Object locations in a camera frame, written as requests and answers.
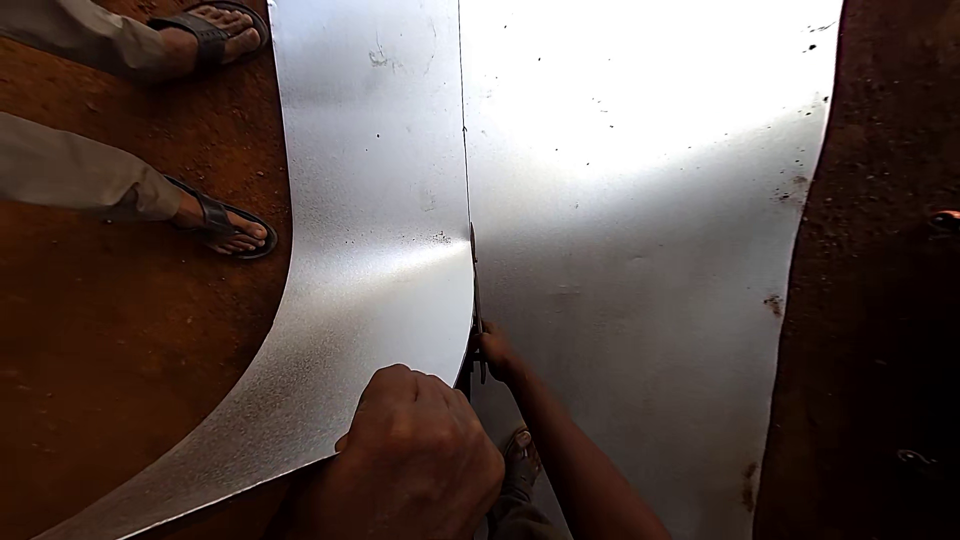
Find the sandal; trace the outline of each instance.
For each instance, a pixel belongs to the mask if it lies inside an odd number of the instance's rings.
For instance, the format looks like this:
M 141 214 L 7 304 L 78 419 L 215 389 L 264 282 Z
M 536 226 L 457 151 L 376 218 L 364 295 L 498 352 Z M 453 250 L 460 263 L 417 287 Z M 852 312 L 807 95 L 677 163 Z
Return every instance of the sandal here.
M 507 448 L 503 450 L 503 460 L 505 471 L 503 475 L 503 485 L 500 487 L 500 494 L 510 494 L 513 497 L 520 497 L 528 503 L 534 494 L 534 482 L 540 475 L 542 465 L 540 464 L 540 455 L 537 454 L 537 447 L 534 446 L 533 438 L 526 448 L 520 450 L 517 448 L 519 443 L 516 441 L 521 433 L 530 436 L 530 429 L 526 425 L 520 426 L 510 436 Z M 512 457 L 518 454 L 519 459 Z
M 163 175 L 166 177 L 167 181 L 170 184 L 179 187 L 183 191 L 186 191 L 189 195 L 193 196 L 200 203 L 200 208 L 204 211 L 204 224 L 200 227 L 194 227 L 191 229 L 182 229 L 177 227 L 179 231 L 184 231 L 187 233 L 198 233 L 204 238 L 205 242 L 216 242 L 221 240 L 226 236 L 233 236 L 235 234 L 246 234 L 243 230 L 238 229 L 230 223 L 229 218 L 227 218 L 227 212 L 231 211 L 240 217 L 246 219 L 247 221 L 253 221 L 253 223 L 259 223 L 267 230 L 267 237 L 263 238 L 263 245 L 246 252 L 239 252 L 230 255 L 233 258 L 261 258 L 274 250 L 276 247 L 276 230 L 273 227 L 267 224 L 263 219 L 249 213 L 248 211 L 241 210 L 237 207 L 232 207 L 230 205 L 221 203 L 216 199 L 212 199 L 207 195 L 201 193 L 200 190 L 191 187 L 188 184 L 185 184 L 176 178 Z
M 267 44 L 270 43 L 270 27 L 263 20 L 263 17 L 261 17 L 259 13 L 251 8 L 248 8 L 247 6 L 237 2 L 201 2 L 200 4 L 194 4 L 193 6 L 190 6 L 186 10 L 183 10 L 183 12 L 180 12 L 176 15 L 171 15 L 169 17 L 153 17 L 148 20 L 147 26 L 153 28 L 154 30 L 177 28 L 189 32 L 197 38 L 197 60 L 196 63 L 194 63 L 194 72 L 199 72 L 201 70 L 209 71 L 222 66 L 223 64 L 221 62 L 224 59 L 224 46 L 228 39 L 235 37 L 226 30 L 221 30 L 213 24 L 207 22 L 205 19 L 190 13 L 202 6 L 210 6 L 218 10 L 244 13 L 253 19 L 252 27 L 260 35 L 260 44 L 257 45 L 257 47 L 252 51 L 240 55 L 235 61 L 232 61 L 231 64 L 247 61 L 253 58 L 266 49 Z

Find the sandal strap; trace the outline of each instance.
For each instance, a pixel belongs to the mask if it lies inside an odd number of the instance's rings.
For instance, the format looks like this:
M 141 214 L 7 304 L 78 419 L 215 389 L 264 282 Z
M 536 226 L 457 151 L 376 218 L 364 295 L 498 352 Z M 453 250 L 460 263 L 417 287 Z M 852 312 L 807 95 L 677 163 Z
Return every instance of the sandal strap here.
M 204 224 L 197 229 L 214 236 L 232 236 L 237 233 L 236 227 L 230 223 L 230 220 L 227 217 L 227 209 L 224 207 L 223 203 L 211 199 L 205 193 L 201 192 L 199 189 L 190 184 L 181 182 L 169 175 L 163 176 L 166 177 L 168 182 L 176 187 L 179 187 L 183 191 L 186 191 L 187 194 L 197 199 L 197 202 L 200 203 L 200 209 L 204 212 Z
M 147 26 L 154 30 L 164 28 L 179 28 L 194 35 L 197 39 L 197 59 L 194 71 L 210 69 L 221 64 L 224 59 L 224 48 L 231 35 L 226 30 L 217 28 L 213 24 L 197 15 L 183 12 L 169 17 L 154 17 L 147 21 Z

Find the metal sheet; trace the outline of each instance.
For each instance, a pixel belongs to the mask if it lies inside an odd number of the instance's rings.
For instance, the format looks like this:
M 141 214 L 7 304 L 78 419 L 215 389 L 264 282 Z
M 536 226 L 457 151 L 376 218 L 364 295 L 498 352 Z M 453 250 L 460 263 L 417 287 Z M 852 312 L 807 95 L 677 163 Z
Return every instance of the metal sheet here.
M 294 214 L 274 327 L 173 450 L 53 539 L 124 538 L 333 453 L 373 372 L 453 383 L 473 300 L 455 0 L 272 6 Z
M 461 0 L 484 314 L 678 540 L 751 536 L 840 7 Z

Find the toe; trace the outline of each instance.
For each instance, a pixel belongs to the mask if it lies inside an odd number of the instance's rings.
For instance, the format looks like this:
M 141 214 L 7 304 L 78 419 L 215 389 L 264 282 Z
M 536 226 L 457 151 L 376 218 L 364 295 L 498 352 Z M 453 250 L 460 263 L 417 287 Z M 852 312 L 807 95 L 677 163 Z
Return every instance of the toe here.
M 240 55 L 254 51 L 260 45 L 260 34 L 255 28 L 248 28 L 239 36 L 231 37 L 224 45 L 223 63 L 235 61 Z
M 263 240 L 267 238 L 267 229 L 264 226 L 256 222 L 246 220 L 233 212 L 228 213 L 228 218 L 234 227 L 238 227 L 241 231 L 246 233 L 247 237 L 252 243 L 256 243 L 260 246 L 263 245 Z
M 234 17 L 227 26 L 224 27 L 224 30 L 231 36 L 236 36 L 243 32 L 244 30 L 253 26 L 253 19 L 246 13 L 234 12 L 236 17 Z
M 220 23 L 226 26 L 229 26 L 230 23 L 240 20 L 240 12 L 226 12 L 224 16 L 220 17 Z
M 238 248 L 241 251 L 253 251 L 256 249 L 255 245 L 251 244 L 250 242 L 245 242 L 244 240 L 234 239 L 229 242 L 229 245 Z

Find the leather sandal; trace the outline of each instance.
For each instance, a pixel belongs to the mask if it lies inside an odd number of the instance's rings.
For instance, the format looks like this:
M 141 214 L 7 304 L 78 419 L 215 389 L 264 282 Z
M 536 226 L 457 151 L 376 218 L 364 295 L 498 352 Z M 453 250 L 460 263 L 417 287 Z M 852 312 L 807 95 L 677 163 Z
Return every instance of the leather sandal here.
M 221 67 L 224 59 L 224 47 L 227 40 L 236 37 L 226 30 L 217 28 L 215 25 L 205 19 L 191 14 L 202 6 L 210 6 L 218 10 L 227 10 L 231 12 L 245 13 L 253 19 L 253 28 L 260 35 L 260 44 L 250 52 L 240 55 L 230 64 L 247 61 L 263 52 L 270 43 L 270 27 L 259 13 L 243 4 L 237 2 L 201 2 L 194 4 L 186 10 L 169 17 L 153 17 L 147 21 L 147 26 L 154 30 L 163 30 L 164 28 L 177 28 L 193 34 L 197 38 L 197 60 L 194 64 L 194 72 L 205 72 Z
M 183 191 L 186 191 L 189 195 L 196 198 L 200 203 L 200 208 L 204 211 L 204 223 L 200 227 L 194 227 L 191 229 L 183 229 L 177 227 L 179 231 L 184 231 L 186 233 L 196 233 L 199 234 L 204 242 L 208 243 L 218 243 L 224 238 L 229 238 L 235 234 L 246 234 L 242 229 L 238 229 L 230 223 L 229 218 L 227 217 L 227 212 L 231 211 L 240 217 L 246 219 L 247 221 L 253 221 L 253 223 L 259 223 L 267 230 L 267 237 L 262 238 L 263 245 L 257 247 L 256 249 L 244 252 L 238 252 L 229 255 L 228 257 L 233 258 L 261 258 L 274 250 L 276 247 L 276 230 L 273 227 L 267 224 L 266 221 L 260 217 L 249 213 L 246 210 L 241 210 L 237 207 L 232 207 L 228 204 L 212 199 L 209 196 L 203 194 L 199 189 L 192 187 L 189 184 L 185 184 L 177 180 L 176 178 L 163 175 L 166 177 L 167 181 L 170 184 L 179 187 Z

